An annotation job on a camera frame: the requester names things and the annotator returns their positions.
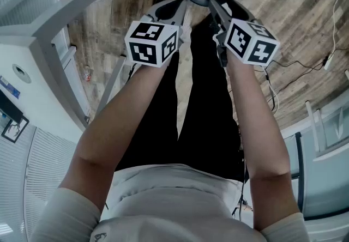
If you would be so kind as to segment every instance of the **logo on shirt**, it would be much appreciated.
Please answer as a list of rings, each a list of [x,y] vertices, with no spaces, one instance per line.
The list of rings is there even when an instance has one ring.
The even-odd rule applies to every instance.
[[[94,242],[102,242],[106,237],[107,237],[107,234],[105,232],[100,233],[100,234],[96,234],[94,236]]]

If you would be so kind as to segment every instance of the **wall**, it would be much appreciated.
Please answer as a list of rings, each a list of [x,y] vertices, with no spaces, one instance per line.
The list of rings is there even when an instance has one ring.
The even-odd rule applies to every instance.
[[[0,133],[9,118],[0,117]],[[35,127],[28,125],[17,142],[0,137],[0,241],[25,242],[23,186]]]
[[[37,128],[28,156],[24,183],[26,232],[30,238],[41,212],[63,180],[76,144]]]

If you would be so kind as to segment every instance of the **person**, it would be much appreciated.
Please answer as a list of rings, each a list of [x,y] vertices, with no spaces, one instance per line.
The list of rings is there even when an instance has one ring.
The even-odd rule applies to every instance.
[[[192,31],[193,84],[180,136],[175,53],[167,67],[140,67],[92,121],[32,242],[309,241],[254,67],[228,52],[241,157],[215,33],[210,17]],[[246,175],[254,229],[232,215]],[[100,221],[106,203],[109,218]]]

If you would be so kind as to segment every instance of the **forearm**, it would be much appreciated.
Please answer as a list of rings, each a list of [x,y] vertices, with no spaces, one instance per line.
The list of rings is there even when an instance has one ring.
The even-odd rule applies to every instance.
[[[76,154],[93,164],[115,168],[141,122],[166,67],[143,66],[83,133]]]
[[[251,178],[290,172],[290,158],[278,124],[263,95],[253,65],[229,53],[228,73]]]

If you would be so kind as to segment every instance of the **electrical cord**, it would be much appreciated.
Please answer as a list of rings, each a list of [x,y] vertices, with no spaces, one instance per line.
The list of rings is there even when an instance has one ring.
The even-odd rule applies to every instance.
[[[245,160],[245,158],[244,158],[244,180],[243,180],[243,182],[242,182],[241,198],[240,198],[240,209],[239,209],[239,218],[240,218],[240,221],[241,221],[242,201],[243,201],[243,198],[244,198],[245,178],[246,178],[246,160]]]
[[[267,70],[266,70],[264,67],[261,67],[261,68],[263,69],[262,72],[265,74],[266,80],[268,81],[268,84],[269,84],[270,95],[271,95],[271,97],[272,97],[272,99],[273,99],[273,108],[272,108],[272,112],[273,112],[274,109],[275,109],[275,100],[274,100],[272,85],[271,85],[271,83],[270,83],[270,78],[269,78],[269,74],[268,74]]]
[[[133,74],[133,72],[134,72],[134,70],[135,70],[135,67],[136,67],[136,64],[134,64],[134,65],[132,66],[132,68],[131,68],[131,70],[130,70],[130,72],[129,72],[129,78],[127,79],[126,82],[129,82],[129,80],[131,79],[132,74]]]
[[[336,5],[338,3],[338,0],[335,1],[334,5],[333,5],[333,14],[332,14],[332,19],[333,19],[333,33],[332,33],[332,39],[333,39],[333,50],[332,50],[332,55],[330,58],[328,58],[327,61],[330,61],[333,57],[333,54],[336,50],[336,40],[334,38],[334,35],[335,35],[335,31],[336,31],[336,18],[334,16],[334,12],[335,12],[335,8],[336,8]]]
[[[277,93],[275,92],[275,90],[274,90],[274,88],[273,88],[273,86],[272,86],[272,84],[271,84],[271,82],[270,82],[270,78],[269,78],[268,72],[266,71],[266,69],[265,69],[264,67],[261,67],[261,68],[263,69],[263,72],[264,72],[264,74],[266,75],[266,79],[267,79],[267,82],[268,82],[268,84],[269,84],[269,90],[270,90],[270,94],[271,94],[271,96],[272,96],[273,105],[274,105],[272,111],[274,111],[274,109],[275,109],[275,100],[274,100],[274,96],[276,97],[276,101],[277,101],[277,103],[278,103],[278,106],[276,107],[276,111],[275,111],[275,113],[274,113],[274,115],[276,115],[276,113],[277,113],[278,110],[279,110],[279,106],[280,106],[279,97],[278,97]]]
[[[323,62],[321,62],[320,64],[317,64],[314,68],[318,67],[319,65],[323,65]],[[288,83],[286,86],[282,87],[276,94],[279,94],[281,91],[285,90],[289,85],[291,85],[292,83],[295,83],[297,80],[299,80],[301,77],[303,77],[304,75],[312,72],[313,70],[316,69],[311,69],[303,74],[301,74],[300,76],[298,76],[295,80],[292,80],[290,83]]]
[[[272,60],[272,62],[274,62],[274,63],[276,63],[276,64],[282,66],[283,68],[287,68],[287,67],[289,67],[290,65],[293,65],[293,64],[296,64],[296,63],[300,64],[301,66],[303,66],[303,67],[305,67],[305,68],[307,68],[307,69],[312,69],[312,70],[321,70],[321,68],[322,68],[322,67],[321,67],[321,68],[319,68],[319,69],[315,69],[315,68],[312,68],[311,66],[303,65],[303,64],[302,64],[300,61],[298,61],[298,60],[293,61],[292,63],[286,64],[286,65],[282,65],[282,64],[280,64],[279,62],[277,62],[277,61],[275,61],[275,60]]]
[[[336,51],[348,51],[349,48],[336,48],[329,56],[328,56],[328,59],[326,61],[329,61],[332,57],[333,57],[333,54],[336,52]]]

